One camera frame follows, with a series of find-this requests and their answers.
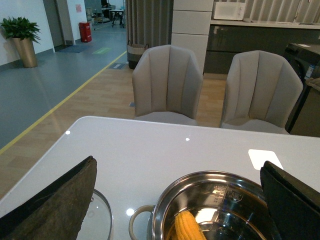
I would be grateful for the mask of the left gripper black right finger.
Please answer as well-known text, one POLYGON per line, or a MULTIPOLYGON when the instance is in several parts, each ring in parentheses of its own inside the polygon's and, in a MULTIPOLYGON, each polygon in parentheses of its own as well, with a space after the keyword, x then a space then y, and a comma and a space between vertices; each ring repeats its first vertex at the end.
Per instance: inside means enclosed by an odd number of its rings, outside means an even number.
POLYGON ((266 161, 260 182, 269 211, 283 240, 320 238, 320 193, 266 161))

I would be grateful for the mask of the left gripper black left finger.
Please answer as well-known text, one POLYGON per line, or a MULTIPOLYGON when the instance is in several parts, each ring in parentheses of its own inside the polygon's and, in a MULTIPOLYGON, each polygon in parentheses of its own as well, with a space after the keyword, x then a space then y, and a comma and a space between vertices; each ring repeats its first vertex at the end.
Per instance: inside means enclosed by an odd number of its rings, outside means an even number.
POLYGON ((2 240, 75 240, 89 208, 97 161, 89 156, 0 219, 2 240))

